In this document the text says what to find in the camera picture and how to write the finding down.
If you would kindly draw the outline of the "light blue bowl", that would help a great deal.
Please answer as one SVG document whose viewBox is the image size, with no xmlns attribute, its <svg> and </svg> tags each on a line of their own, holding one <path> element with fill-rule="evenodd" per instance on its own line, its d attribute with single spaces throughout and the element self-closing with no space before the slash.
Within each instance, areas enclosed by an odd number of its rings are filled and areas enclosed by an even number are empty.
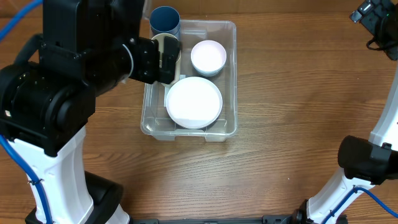
<svg viewBox="0 0 398 224">
<path fill-rule="evenodd" d="M 210 71 L 210 72 L 206 72 L 206 71 L 203 71 L 203 70 L 197 70 L 197 72 L 198 72 L 200 75 L 201 75 L 201 74 L 207 75 L 207 74 L 219 74 L 222 70 L 223 70 L 223 69 L 214 70 L 214 71 Z"/>
</svg>

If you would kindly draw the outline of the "dark blue cup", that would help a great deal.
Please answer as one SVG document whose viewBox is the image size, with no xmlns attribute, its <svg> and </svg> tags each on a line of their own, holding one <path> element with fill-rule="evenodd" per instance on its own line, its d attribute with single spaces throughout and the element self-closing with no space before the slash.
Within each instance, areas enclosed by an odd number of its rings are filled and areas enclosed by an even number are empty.
<svg viewBox="0 0 398 224">
<path fill-rule="evenodd" d="M 155 30 L 155 29 L 151 29 L 152 31 L 152 36 L 154 37 L 155 35 L 158 34 L 171 34 L 173 36 L 175 36 L 178 40 L 180 40 L 180 29 L 174 29 L 174 30 L 170 30 L 170 31 L 159 31 L 159 30 Z"/>
<path fill-rule="evenodd" d="M 180 14 L 170 6 L 154 9 L 149 19 L 150 28 L 159 31 L 170 31 L 180 28 Z"/>
</svg>

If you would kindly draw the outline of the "beige cup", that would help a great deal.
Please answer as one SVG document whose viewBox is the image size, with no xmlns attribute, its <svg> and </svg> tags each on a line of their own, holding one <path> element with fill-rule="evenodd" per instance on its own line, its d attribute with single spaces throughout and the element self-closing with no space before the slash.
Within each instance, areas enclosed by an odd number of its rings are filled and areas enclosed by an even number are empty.
<svg viewBox="0 0 398 224">
<path fill-rule="evenodd" d="M 174 85 L 175 83 L 177 83 L 180 80 L 180 68 L 181 68 L 181 59 L 178 59 L 175 65 L 175 77 L 174 80 L 171 82 L 171 84 L 164 84 L 162 83 L 162 85 L 164 87 L 170 88 L 172 85 Z"/>
<path fill-rule="evenodd" d="M 180 47 L 182 46 L 182 44 L 180 43 L 180 41 L 178 40 L 178 38 L 172 34 L 168 34 L 168 33 L 161 33 L 161 34 L 157 34 L 155 36 L 153 36 L 151 39 L 152 40 L 157 40 L 158 44 L 159 44 L 159 53 L 160 53 L 160 62 L 162 61 L 162 56 L 164 54 L 164 48 L 165 48 L 165 38 L 166 37 L 170 37 L 173 40 L 176 40 L 178 42 L 178 44 L 180 44 Z M 176 67 L 180 67 L 181 64 L 181 58 L 182 58 L 182 51 L 179 51 L 178 54 L 178 58 L 176 61 Z"/>
</svg>

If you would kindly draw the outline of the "pink bowl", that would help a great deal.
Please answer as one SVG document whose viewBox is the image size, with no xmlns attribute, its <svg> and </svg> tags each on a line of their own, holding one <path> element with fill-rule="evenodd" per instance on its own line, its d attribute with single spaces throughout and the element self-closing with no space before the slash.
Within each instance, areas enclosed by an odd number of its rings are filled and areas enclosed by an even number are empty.
<svg viewBox="0 0 398 224">
<path fill-rule="evenodd" d="M 220 43 L 214 40 L 203 40 L 192 48 L 190 57 L 195 70 L 210 72 L 224 67 L 227 54 Z"/>
</svg>

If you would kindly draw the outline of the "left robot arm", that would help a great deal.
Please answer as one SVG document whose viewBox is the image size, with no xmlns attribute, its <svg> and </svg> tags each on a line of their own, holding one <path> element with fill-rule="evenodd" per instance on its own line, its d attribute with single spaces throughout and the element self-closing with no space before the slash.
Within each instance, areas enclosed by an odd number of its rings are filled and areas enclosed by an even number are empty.
<svg viewBox="0 0 398 224">
<path fill-rule="evenodd" d="M 87 172 L 85 126 L 96 99 L 125 79 L 171 83 L 180 44 L 165 55 L 139 35 L 145 0 L 32 1 L 1 31 L 43 7 L 43 31 L 1 70 L 1 146 L 25 172 L 26 223 L 131 223 L 123 187 Z"/>
</svg>

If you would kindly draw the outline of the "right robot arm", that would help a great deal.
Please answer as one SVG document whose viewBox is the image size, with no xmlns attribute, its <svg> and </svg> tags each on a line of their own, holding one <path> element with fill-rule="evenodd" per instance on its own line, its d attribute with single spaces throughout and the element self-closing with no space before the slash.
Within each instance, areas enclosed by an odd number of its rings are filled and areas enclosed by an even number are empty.
<svg viewBox="0 0 398 224">
<path fill-rule="evenodd" d="M 397 5 L 391 0 L 365 0 L 350 16 L 372 35 L 366 44 L 397 60 Z M 393 217 L 397 213 L 371 189 L 397 179 L 397 81 L 394 80 L 379 121 L 368 139 L 347 136 L 338 151 L 338 170 L 326 185 L 283 223 L 347 223 L 344 211 L 363 193 Z"/>
</svg>

